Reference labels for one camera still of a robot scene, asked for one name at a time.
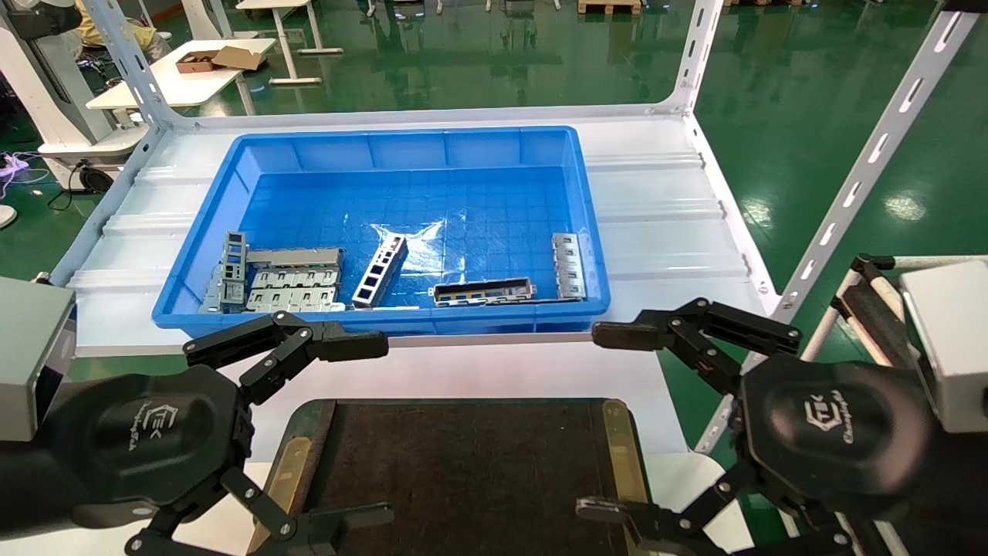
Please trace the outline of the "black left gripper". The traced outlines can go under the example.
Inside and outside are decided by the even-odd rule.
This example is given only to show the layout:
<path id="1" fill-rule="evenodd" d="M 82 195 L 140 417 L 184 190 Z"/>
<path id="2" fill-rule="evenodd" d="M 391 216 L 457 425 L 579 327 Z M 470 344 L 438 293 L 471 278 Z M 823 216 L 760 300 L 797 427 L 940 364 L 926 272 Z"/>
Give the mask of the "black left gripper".
<path id="1" fill-rule="evenodd" d="M 337 555 L 348 532 L 388 524 L 393 510 L 381 502 L 290 517 L 240 469 L 254 434 L 249 404 L 267 402 L 314 361 L 388 352 L 384 332 L 276 312 L 191 339 L 184 356 L 195 366 L 184 372 L 64 385 L 34 439 L 2 443 L 1 531 L 107 529 L 158 512 L 127 542 L 128 555 L 220 555 L 173 534 L 226 490 L 269 532 L 254 555 Z M 215 371 L 259 354 L 239 388 Z"/>

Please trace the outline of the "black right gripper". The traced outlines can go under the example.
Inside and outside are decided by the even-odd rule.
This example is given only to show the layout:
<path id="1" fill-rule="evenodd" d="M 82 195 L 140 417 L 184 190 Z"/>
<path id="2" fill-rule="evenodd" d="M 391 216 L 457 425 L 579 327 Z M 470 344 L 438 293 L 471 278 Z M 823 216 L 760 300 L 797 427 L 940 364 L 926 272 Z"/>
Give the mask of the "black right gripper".
<path id="1" fill-rule="evenodd" d="M 986 553 L 986 434 L 947 432 L 914 371 L 775 355 L 738 400 L 747 451 L 788 500 L 887 522 L 912 555 Z"/>

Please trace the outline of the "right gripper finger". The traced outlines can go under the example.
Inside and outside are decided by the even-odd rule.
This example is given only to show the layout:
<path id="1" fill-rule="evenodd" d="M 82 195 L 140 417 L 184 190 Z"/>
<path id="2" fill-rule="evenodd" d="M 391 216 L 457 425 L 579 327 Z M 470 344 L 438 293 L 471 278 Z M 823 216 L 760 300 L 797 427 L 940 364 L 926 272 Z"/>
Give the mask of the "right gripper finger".
<path id="1" fill-rule="evenodd" d="M 739 493 L 758 486 L 756 467 L 737 463 L 696 497 L 681 513 L 655 503 L 581 497 L 575 511 L 583 520 L 611 522 L 625 527 L 633 545 L 642 550 L 672 555 L 728 555 L 705 533 L 705 526 L 734 502 Z M 816 528 L 810 534 L 755 546 L 735 555 L 853 555 L 851 536 L 840 524 Z"/>
<path id="2" fill-rule="evenodd" d="M 721 395 L 739 391 L 741 364 L 714 341 L 762 355 L 795 354 L 797 328 L 698 298 L 674 310 L 642 310 L 633 321 L 597 321 L 593 342 L 617 351 L 670 351 Z"/>

